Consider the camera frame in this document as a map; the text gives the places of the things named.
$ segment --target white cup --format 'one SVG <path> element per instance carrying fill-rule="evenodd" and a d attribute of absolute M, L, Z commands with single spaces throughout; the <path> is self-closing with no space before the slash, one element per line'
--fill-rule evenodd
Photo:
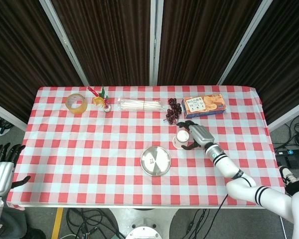
<path fill-rule="evenodd" d="M 181 146 L 187 146 L 189 140 L 189 133 L 185 130 L 180 130 L 173 138 L 173 145 L 177 149 L 183 149 Z"/>

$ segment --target stainless steel plate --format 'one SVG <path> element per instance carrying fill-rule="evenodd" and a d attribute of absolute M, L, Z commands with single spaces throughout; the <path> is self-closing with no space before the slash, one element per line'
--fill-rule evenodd
<path fill-rule="evenodd" d="M 170 168 L 170 155 L 162 147 L 150 147 L 141 156 L 141 166 L 151 176 L 163 175 Z"/>

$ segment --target grapes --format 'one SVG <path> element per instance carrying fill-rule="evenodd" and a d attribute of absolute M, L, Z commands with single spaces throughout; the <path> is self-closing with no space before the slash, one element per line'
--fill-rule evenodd
<path fill-rule="evenodd" d="M 177 123 L 179 119 L 179 115 L 181 114 L 181 106 L 180 103 L 177 103 L 176 98 L 170 98 L 168 100 L 168 104 L 171 109 L 167 110 L 166 119 L 169 124 Z"/>

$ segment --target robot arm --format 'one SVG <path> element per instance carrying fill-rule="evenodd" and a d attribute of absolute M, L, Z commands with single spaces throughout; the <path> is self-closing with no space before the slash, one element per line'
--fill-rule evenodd
<path fill-rule="evenodd" d="M 238 168 L 220 146 L 214 143 L 214 137 L 204 126 L 197 125 L 190 120 L 177 125 L 189 130 L 194 138 L 194 144 L 183 147 L 184 149 L 204 148 L 206 155 L 221 174 L 225 178 L 233 179 L 226 184 L 230 197 L 256 203 L 288 221 L 294 222 L 291 197 L 266 186 L 256 186 L 255 181 Z"/>
<path fill-rule="evenodd" d="M 4 205 L 2 196 L 6 195 L 11 188 L 21 186 L 30 179 L 30 176 L 27 176 L 21 181 L 12 183 L 14 168 L 25 146 L 21 144 L 13 146 L 6 156 L 9 146 L 10 143 L 7 143 L 5 146 L 0 145 L 0 217 Z"/>

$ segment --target bundle of sticks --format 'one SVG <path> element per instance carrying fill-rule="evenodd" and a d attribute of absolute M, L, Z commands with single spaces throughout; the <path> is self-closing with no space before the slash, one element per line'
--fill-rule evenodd
<path fill-rule="evenodd" d="M 161 111 L 162 110 L 162 106 L 158 101 L 120 99 L 119 106 L 122 111 Z"/>

